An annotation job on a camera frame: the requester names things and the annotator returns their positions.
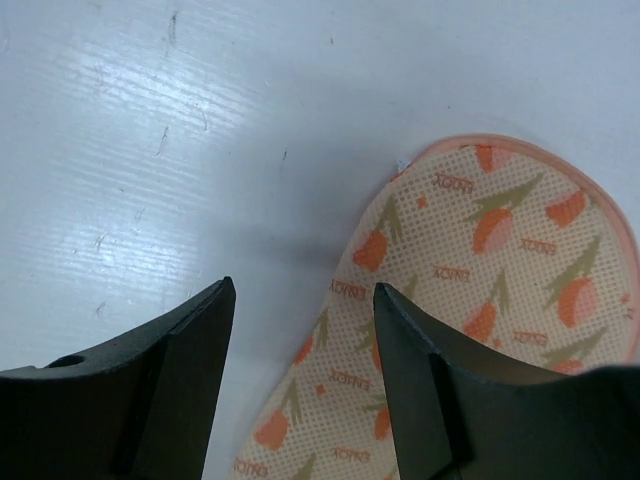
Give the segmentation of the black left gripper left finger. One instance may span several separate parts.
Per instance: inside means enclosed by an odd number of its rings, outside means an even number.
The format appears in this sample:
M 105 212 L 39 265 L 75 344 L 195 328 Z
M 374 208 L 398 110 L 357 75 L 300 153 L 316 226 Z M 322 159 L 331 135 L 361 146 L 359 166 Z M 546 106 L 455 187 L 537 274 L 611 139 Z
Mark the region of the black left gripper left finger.
M 5 479 L 198 479 L 233 325 L 230 278 L 47 366 L 1 374 Z

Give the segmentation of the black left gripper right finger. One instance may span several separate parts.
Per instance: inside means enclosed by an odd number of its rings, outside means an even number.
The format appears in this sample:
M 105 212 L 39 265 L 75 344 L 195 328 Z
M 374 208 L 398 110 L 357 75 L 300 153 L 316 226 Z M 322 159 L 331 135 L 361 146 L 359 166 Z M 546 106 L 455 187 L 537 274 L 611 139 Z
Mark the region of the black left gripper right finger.
M 374 325 L 404 479 L 635 479 L 639 371 L 576 376 L 496 352 L 374 292 Z

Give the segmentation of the floral mesh laundry bag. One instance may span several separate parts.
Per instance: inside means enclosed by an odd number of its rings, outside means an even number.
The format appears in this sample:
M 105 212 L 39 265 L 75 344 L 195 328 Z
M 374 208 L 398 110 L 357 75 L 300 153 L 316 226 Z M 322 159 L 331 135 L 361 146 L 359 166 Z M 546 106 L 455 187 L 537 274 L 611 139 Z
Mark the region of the floral mesh laundry bag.
M 373 294 L 565 374 L 633 360 L 639 252 L 619 207 L 532 144 L 435 142 L 367 207 L 316 324 L 236 456 L 234 479 L 396 479 Z

